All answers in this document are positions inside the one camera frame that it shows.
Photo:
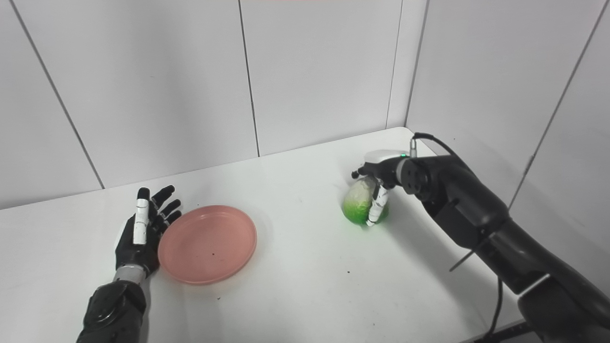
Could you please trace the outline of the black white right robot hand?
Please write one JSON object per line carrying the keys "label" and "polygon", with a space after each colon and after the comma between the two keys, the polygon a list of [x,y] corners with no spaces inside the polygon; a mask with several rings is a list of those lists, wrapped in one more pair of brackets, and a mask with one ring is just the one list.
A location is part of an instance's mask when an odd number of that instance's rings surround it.
{"label": "black white right robot hand", "polygon": [[397,170],[410,154],[401,150],[375,150],[364,156],[364,163],[351,172],[353,180],[370,180],[372,191],[370,206],[367,207],[364,224],[373,226],[385,219],[390,190],[399,185]]}

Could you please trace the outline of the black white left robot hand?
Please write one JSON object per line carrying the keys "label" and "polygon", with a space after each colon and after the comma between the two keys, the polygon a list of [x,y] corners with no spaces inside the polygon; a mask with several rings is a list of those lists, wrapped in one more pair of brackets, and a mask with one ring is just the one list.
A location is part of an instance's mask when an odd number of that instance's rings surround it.
{"label": "black white left robot hand", "polygon": [[133,282],[141,283],[159,269],[161,238],[182,215],[179,199],[165,205],[175,191],[174,185],[168,185],[154,195],[146,187],[139,189],[135,213],[126,222],[115,248],[117,279],[126,280],[131,275]]}

